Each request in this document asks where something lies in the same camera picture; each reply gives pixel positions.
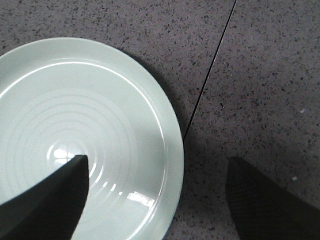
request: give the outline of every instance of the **gray floor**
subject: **gray floor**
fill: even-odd
[[[239,239],[224,192],[228,156],[320,208],[318,0],[0,6],[0,55],[43,38],[93,39],[131,55],[163,87],[185,136],[184,184],[166,240]]]

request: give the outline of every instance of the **plate rim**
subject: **plate rim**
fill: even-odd
[[[176,143],[179,145],[179,154],[180,154],[180,156],[178,156],[179,159],[177,157],[175,160],[172,161],[172,162],[176,163],[175,167],[179,168],[179,172],[178,172],[179,175],[177,175],[175,177],[176,185],[179,186],[179,188],[176,189],[175,196],[174,196],[174,203],[171,204],[172,211],[170,211],[167,215],[162,217],[162,221],[164,222],[164,224],[160,225],[160,226],[162,226],[161,229],[157,229],[157,231],[155,231],[155,230],[151,231],[154,234],[156,234],[156,236],[152,236],[153,239],[157,239],[158,238],[159,240],[162,240],[163,237],[165,236],[165,234],[167,233],[170,225],[171,225],[171,222],[173,220],[173,217],[174,217],[174,215],[176,213],[176,210],[177,210],[177,207],[178,207],[178,203],[179,203],[180,196],[181,196],[181,191],[182,191],[182,186],[183,186],[184,161],[185,161],[185,159],[184,159],[185,158],[184,157],[184,145],[183,145],[181,129],[180,129],[180,126],[179,126],[177,115],[176,115],[176,113],[174,111],[174,108],[173,108],[168,96],[166,95],[166,93],[164,92],[162,87],[159,85],[157,80],[152,76],[152,74],[141,63],[139,63],[137,60],[135,60],[132,56],[126,54],[125,52],[123,52],[123,51],[121,51],[119,49],[117,49],[116,47],[110,46],[110,45],[105,44],[103,42],[99,42],[99,41],[91,40],[91,39],[86,39],[86,38],[80,38],[80,37],[50,37],[50,38],[44,38],[44,39],[32,41],[32,42],[20,45],[18,47],[15,47],[15,48],[5,52],[3,55],[0,56],[0,64],[1,64],[2,61],[5,61],[8,56],[10,56],[12,54],[15,54],[16,52],[19,52],[21,49],[28,48],[28,47],[30,47],[32,45],[36,45],[36,44],[39,44],[39,43],[46,43],[46,42],[51,42],[51,41],[53,41],[53,42],[55,42],[55,41],[79,41],[79,42],[83,42],[84,44],[100,45],[101,47],[105,48],[106,50],[115,52],[117,55],[121,56],[122,58],[125,58],[125,59],[131,61],[132,63],[134,63],[134,66],[133,66],[134,68],[139,67],[140,70],[143,72],[143,74],[146,77],[148,77],[148,80],[152,80],[152,84],[154,85],[156,90],[160,92],[160,95],[162,95],[163,99],[166,101],[166,108],[171,113],[171,116],[170,116],[171,120],[170,121],[172,122],[172,124],[174,124],[174,129],[177,131],[177,134],[179,136],[176,139]],[[130,239],[136,239],[137,237],[139,237],[141,235],[142,235],[141,237],[144,237],[143,232],[145,231],[145,228],[148,228],[149,223],[151,223],[152,221],[154,222],[154,221],[157,220],[157,217],[155,217],[155,215],[158,215],[158,216],[159,215],[163,215],[162,213],[155,214],[157,210],[159,211],[158,208],[159,208],[159,205],[161,204],[161,200],[162,199],[163,199],[163,197],[161,197],[159,199],[159,204],[155,206],[155,209],[153,210],[153,214],[152,214],[153,216],[148,219],[148,223],[145,223],[143,228],[141,229],[141,231],[137,235],[135,235],[133,238],[130,238]]]

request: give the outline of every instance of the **speckled floor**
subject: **speckled floor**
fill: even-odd
[[[0,55],[51,37],[116,47],[168,95],[185,173],[164,239],[239,239],[227,156],[320,208],[318,0],[0,0]]]

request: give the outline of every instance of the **pale green plate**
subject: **pale green plate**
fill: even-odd
[[[73,240],[160,240],[183,180],[178,121],[155,79],[110,46],[51,38],[0,57],[0,204],[76,154],[90,190]]]

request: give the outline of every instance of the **plate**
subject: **plate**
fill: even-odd
[[[108,45],[49,38],[0,57],[0,204],[74,155],[89,194],[73,240],[160,240],[183,180],[174,110],[155,79]]]

